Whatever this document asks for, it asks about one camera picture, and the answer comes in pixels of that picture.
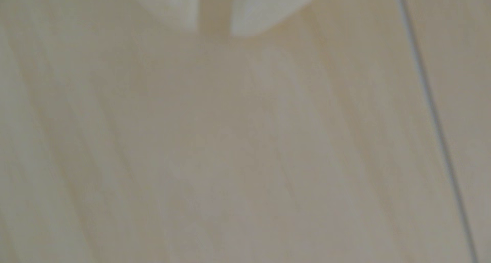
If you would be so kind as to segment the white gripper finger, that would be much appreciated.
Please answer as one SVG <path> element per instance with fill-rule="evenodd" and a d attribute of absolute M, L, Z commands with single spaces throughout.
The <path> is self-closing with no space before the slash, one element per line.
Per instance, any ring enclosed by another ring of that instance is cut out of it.
<path fill-rule="evenodd" d="M 230 33 L 234 37 L 262 34 L 313 0 L 233 0 Z"/>
<path fill-rule="evenodd" d="M 196 32 L 199 25 L 199 0 L 137 0 L 164 25 Z"/>

